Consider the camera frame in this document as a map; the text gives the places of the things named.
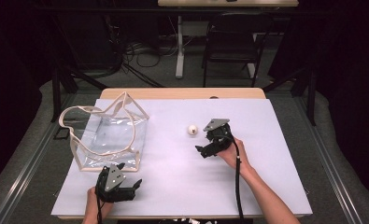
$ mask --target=gray floor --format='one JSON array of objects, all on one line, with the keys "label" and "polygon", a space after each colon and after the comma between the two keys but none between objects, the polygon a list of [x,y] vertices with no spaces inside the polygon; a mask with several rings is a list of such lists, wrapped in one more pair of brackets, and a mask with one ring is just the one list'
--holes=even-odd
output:
[{"label": "gray floor", "polygon": [[[277,37],[270,37],[263,55],[256,86],[270,83],[266,75],[277,50]],[[202,47],[193,40],[186,46],[184,78],[176,79],[176,55],[164,56],[157,66],[139,67],[135,60],[133,67],[167,87],[201,87]],[[153,56],[142,55],[141,64],[156,62]],[[211,73],[220,73],[224,68],[211,67]],[[231,73],[243,73],[238,68]],[[99,78],[111,87],[148,87],[122,69],[112,76]],[[66,105],[91,105],[100,91],[88,83],[77,80],[80,91],[65,96]],[[208,81],[208,85],[242,87],[247,82]],[[299,176],[309,190],[308,199],[314,211],[302,223],[369,223],[369,192],[355,175],[334,140],[334,127],[328,111],[328,102],[320,94],[316,99],[317,126],[309,126],[304,117],[302,98],[291,98],[287,90],[291,83],[268,92],[277,112],[282,131],[288,143]],[[41,87],[43,102],[38,113],[12,156],[6,169],[0,175],[0,223],[80,223],[78,220],[62,221],[50,215],[55,194],[63,184],[66,167],[72,155],[66,140],[51,140],[58,128],[50,124],[52,116],[51,83]],[[264,223],[262,218],[255,223]]]}]

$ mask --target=horizontal black bar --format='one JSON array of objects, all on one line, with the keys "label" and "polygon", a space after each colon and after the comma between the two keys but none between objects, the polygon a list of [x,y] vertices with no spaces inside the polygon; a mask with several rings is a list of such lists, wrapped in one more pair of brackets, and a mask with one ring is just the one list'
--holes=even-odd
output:
[{"label": "horizontal black bar", "polygon": [[96,14],[96,15],[122,15],[122,16],[135,16],[135,15],[170,15],[170,16],[206,16],[215,15],[224,11],[241,11],[241,12],[254,12],[260,13],[265,12],[274,17],[300,17],[300,18],[326,18],[327,16],[333,15],[329,11],[310,11],[310,10],[298,10],[295,7],[293,9],[273,10],[264,9],[263,7],[156,7],[156,8],[80,8],[80,7],[35,7],[35,10],[43,14]]}]

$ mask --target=background desk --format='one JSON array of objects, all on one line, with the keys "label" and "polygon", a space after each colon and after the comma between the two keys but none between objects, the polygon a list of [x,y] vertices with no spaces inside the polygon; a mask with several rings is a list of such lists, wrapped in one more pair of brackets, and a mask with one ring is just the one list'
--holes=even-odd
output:
[{"label": "background desk", "polygon": [[[227,2],[226,0],[158,0],[160,7],[297,7],[297,0],[237,0],[235,2]],[[202,28],[197,27],[196,33],[199,34],[199,29],[202,33]],[[178,16],[177,22],[177,37],[178,37],[178,54],[176,78],[183,77],[184,65],[184,49],[183,49],[183,21],[181,16]],[[248,71],[254,74],[254,65],[248,65]]]},{"label": "background desk", "polygon": [[[143,183],[133,201],[114,206],[112,217],[238,217],[234,170],[219,157],[205,160],[196,151],[194,146],[208,144],[205,133],[195,136],[186,133],[190,124],[202,129],[212,118],[227,117],[233,134],[246,142],[250,162],[265,182],[295,215],[312,213],[275,112],[269,100],[263,99],[260,89],[113,89],[106,90],[102,94],[104,99],[96,105],[106,107],[112,101],[107,98],[114,98],[122,91],[128,91],[136,99],[150,120],[140,170],[127,173],[122,185],[131,186],[140,178]],[[241,99],[193,99],[216,95]],[[139,99],[141,96],[178,100],[150,101]],[[82,217],[86,190],[94,186],[97,176],[97,173],[80,172],[73,161],[52,214],[61,218]],[[240,192],[245,217],[261,216],[243,180]]]}]

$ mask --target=human hand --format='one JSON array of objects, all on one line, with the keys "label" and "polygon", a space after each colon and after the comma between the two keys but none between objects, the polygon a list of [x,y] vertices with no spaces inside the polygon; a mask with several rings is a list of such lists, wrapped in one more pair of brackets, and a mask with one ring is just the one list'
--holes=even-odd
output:
[{"label": "human hand", "polygon": [[[248,162],[248,155],[246,154],[245,145],[243,144],[243,141],[237,138],[235,138],[234,140],[239,149],[241,166],[250,166]],[[225,162],[227,162],[229,166],[235,169],[237,153],[236,146],[234,145],[234,143],[231,143],[231,145],[227,149],[220,151],[219,153],[217,153],[217,155],[220,156],[223,160],[225,160]]]},{"label": "human hand", "polygon": [[[102,219],[105,219],[107,214],[111,211],[111,208],[114,203],[104,203],[100,201],[100,204],[104,204],[102,206]],[[82,224],[97,224],[97,214],[98,214],[98,207],[97,207],[97,197],[95,193],[95,187],[88,189],[88,198],[86,202],[86,209],[85,209],[85,217],[82,221]]]}]

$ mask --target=white tabletop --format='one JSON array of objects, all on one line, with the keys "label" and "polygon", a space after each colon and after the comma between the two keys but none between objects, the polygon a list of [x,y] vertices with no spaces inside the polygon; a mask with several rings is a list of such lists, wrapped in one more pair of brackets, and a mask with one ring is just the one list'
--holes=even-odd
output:
[{"label": "white tabletop", "polygon": [[297,7],[297,0],[158,0],[160,7]]},{"label": "white tabletop", "polygon": [[[301,180],[266,99],[136,100],[150,115],[140,169],[126,173],[122,187],[143,179],[133,201],[114,205],[114,218],[238,217],[234,170],[219,157],[204,159],[195,146],[208,144],[206,133],[187,134],[191,124],[202,130],[211,119],[230,119],[233,135],[244,140],[251,164],[296,216],[312,214]],[[98,100],[108,106],[111,100]],[[51,214],[83,217],[86,191],[98,173],[80,172],[73,161]],[[251,190],[240,182],[245,217],[262,212]]]}]

